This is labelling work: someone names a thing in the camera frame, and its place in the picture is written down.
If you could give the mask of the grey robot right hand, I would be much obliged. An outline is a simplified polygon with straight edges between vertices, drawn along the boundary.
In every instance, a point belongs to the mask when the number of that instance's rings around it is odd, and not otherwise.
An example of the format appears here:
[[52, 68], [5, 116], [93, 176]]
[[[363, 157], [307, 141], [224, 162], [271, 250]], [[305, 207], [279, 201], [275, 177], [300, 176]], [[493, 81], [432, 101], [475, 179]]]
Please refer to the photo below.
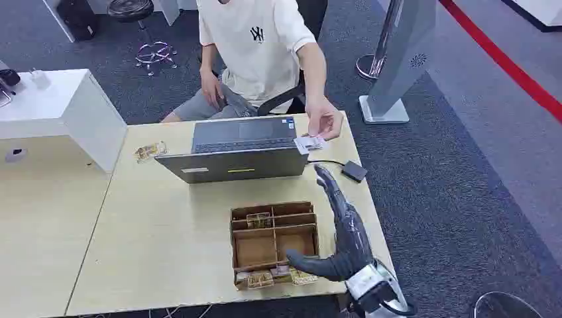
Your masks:
[[374, 262], [372, 248], [361, 216], [347, 201], [338, 183], [322, 165], [316, 164], [317, 184], [324, 189], [333, 212], [335, 253], [327, 258], [304, 256], [288, 249], [289, 263], [297, 270], [326, 278], [332, 282], [348, 280]]

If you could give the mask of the person's left hand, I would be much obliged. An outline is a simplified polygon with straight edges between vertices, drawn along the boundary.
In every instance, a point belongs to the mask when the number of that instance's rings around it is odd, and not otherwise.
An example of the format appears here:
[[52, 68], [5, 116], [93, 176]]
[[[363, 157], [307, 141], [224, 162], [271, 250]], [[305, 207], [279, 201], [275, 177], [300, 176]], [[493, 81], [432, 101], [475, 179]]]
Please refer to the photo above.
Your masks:
[[306, 97], [306, 114], [309, 118], [308, 135], [332, 140], [341, 134], [343, 114], [326, 98]]

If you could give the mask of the person's right hand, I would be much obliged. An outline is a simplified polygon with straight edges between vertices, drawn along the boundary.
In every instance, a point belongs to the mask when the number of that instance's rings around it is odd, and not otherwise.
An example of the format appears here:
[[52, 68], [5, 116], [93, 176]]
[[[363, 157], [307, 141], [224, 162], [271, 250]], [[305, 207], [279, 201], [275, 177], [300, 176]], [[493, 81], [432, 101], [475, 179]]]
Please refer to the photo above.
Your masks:
[[201, 68], [199, 74], [203, 96], [210, 105], [217, 110], [222, 110], [225, 106], [225, 96], [218, 77], [209, 68]]

